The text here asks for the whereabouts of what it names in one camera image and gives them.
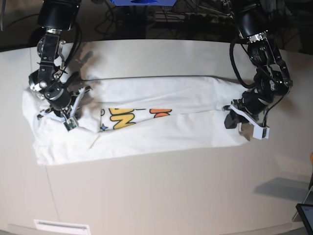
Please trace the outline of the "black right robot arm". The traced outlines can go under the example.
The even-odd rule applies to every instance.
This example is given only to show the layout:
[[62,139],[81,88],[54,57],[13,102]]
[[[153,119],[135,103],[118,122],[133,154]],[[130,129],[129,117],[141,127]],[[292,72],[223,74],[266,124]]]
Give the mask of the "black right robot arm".
[[61,32],[76,25],[81,6],[80,0],[44,0],[38,17],[38,25],[45,29],[37,44],[40,57],[39,69],[29,75],[30,89],[41,99],[47,100],[56,115],[68,118],[73,96],[67,85],[61,82],[62,75],[71,61],[80,36],[76,29],[75,41],[67,58],[62,54],[65,41]]

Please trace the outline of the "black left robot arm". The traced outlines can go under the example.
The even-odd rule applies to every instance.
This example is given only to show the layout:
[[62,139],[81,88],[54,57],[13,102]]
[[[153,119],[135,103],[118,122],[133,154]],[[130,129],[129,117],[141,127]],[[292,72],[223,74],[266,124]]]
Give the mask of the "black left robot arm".
[[[275,97],[284,98],[290,92],[293,81],[287,64],[281,57],[275,36],[269,31],[268,15],[260,1],[224,0],[223,5],[239,33],[239,36],[230,43],[231,65],[239,83],[246,88],[240,99],[232,101],[232,105],[243,114],[240,115],[230,109],[224,122],[225,126],[227,129],[233,129],[239,123],[248,123],[247,116],[257,121],[259,114],[263,113],[261,126],[265,128],[270,110],[278,104],[274,100]],[[236,44],[247,45],[247,55],[256,67],[256,74],[250,84],[242,79],[236,66],[234,59]]]

